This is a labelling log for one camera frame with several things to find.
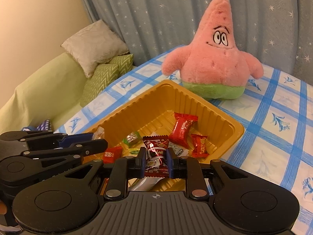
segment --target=wall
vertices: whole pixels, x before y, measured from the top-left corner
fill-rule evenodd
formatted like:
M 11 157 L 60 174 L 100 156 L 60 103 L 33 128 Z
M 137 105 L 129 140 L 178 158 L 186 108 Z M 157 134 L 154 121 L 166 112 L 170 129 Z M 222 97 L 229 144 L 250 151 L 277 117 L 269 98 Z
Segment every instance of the wall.
M 81 0 L 0 0 L 0 108 L 15 87 L 89 25 Z

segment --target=yellow plastic tray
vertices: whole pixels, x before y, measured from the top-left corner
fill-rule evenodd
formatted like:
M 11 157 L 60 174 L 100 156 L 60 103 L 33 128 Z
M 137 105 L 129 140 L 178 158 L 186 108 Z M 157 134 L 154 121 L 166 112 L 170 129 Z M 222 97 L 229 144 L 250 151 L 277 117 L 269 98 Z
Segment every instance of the yellow plastic tray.
M 125 103 L 86 132 L 95 132 L 99 126 L 103 127 L 109 147 L 122 146 L 122 156 L 126 156 L 129 152 L 122 143 L 123 138 L 133 131 L 139 131 L 141 136 L 153 132 L 157 135 L 169 135 L 176 122 L 174 112 L 198 116 L 198 122 L 193 124 L 189 135 L 194 133 L 208 136 L 206 147 L 209 156 L 205 159 L 199 158 L 202 163 L 210 163 L 212 159 L 220 158 L 244 133 L 244 127 L 238 121 L 171 80 L 164 80 Z M 190 136 L 187 142 L 191 154 L 193 145 Z M 167 191 L 177 181 L 163 179 L 160 181 L 162 183 L 158 183 L 162 184 L 161 188 L 155 186 L 153 189 Z

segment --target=plush toy eyebrow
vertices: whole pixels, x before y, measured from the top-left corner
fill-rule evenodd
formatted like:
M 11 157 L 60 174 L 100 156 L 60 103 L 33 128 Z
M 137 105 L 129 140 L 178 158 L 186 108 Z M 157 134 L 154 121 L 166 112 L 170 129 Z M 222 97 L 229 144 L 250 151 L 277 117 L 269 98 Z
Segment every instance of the plush toy eyebrow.
M 213 29 L 216 30 L 216 29 L 218 29 L 218 28 L 225 28 L 226 31 L 229 33 L 229 31 L 228 31 L 228 29 L 226 28 L 226 26 L 218 26 L 218 27 L 215 27 L 215 28 L 213 28 Z

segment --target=crosshair symbol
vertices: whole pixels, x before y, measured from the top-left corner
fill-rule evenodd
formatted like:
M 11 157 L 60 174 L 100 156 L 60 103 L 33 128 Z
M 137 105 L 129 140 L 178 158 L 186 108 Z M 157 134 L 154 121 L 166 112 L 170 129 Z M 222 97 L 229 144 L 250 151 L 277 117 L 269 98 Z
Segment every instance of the crosshair symbol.
M 155 199 L 158 199 L 158 198 L 161 197 L 161 195 L 159 195 L 159 194 L 156 193 L 156 194 L 152 195 L 152 197 L 155 198 Z

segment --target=plush toy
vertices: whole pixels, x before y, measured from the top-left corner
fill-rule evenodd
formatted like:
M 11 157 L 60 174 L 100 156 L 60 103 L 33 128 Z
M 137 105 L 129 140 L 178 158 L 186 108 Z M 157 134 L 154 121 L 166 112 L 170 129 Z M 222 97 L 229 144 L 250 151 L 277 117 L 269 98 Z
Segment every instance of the plush toy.
M 263 76 L 259 60 L 236 47 L 229 0 L 212 0 L 192 42 L 167 55 L 162 73 L 169 76 L 176 70 L 185 88 L 214 99 L 238 98 L 250 75 Z

